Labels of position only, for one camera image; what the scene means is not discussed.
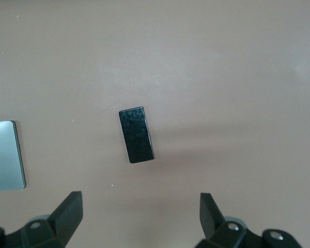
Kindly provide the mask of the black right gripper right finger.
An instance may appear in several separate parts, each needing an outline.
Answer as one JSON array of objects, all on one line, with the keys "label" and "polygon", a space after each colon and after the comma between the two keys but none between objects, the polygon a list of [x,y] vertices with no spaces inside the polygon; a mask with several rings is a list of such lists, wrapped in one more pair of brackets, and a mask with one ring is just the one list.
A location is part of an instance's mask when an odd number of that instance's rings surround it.
[{"label": "black right gripper right finger", "polygon": [[266,229],[258,236],[240,219],[224,217],[210,193],[200,194],[199,218],[205,235],[200,247],[301,247],[283,230]]}]

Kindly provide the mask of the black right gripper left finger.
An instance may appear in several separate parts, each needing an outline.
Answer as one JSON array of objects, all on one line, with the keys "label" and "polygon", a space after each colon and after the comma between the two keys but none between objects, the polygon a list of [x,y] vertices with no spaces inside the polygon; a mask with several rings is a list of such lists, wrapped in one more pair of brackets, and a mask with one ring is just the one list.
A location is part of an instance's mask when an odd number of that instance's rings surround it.
[{"label": "black right gripper left finger", "polygon": [[10,234],[0,227],[0,247],[66,247],[82,218],[82,192],[73,191],[50,215],[34,218]]}]

